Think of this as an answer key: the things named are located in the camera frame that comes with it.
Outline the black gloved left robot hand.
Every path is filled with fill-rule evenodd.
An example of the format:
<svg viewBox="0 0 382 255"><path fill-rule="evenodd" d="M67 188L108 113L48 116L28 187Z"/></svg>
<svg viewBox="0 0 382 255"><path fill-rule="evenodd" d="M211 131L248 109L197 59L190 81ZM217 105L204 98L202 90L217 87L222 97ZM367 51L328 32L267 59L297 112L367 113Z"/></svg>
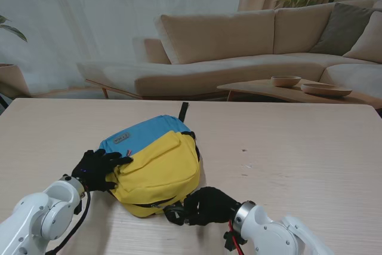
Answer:
<svg viewBox="0 0 382 255"><path fill-rule="evenodd" d="M104 149L88 150L73 169L71 176L91 191L111 191L117 188L115 182L108 182L106 176L120 165L130 164L133 159L119 152L107 153Z"/></svg>

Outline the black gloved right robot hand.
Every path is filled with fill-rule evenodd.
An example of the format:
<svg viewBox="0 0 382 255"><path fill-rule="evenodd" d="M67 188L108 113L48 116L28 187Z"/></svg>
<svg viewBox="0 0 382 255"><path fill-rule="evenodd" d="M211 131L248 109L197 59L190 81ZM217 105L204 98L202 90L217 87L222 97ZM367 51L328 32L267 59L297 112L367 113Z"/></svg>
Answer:
<svg viewBox="0 0 382 255"><path fill-rule="evenodd" d="M191 226L226 223L241 205L217 188L203 187L184 199L185 222Z"/></svg>

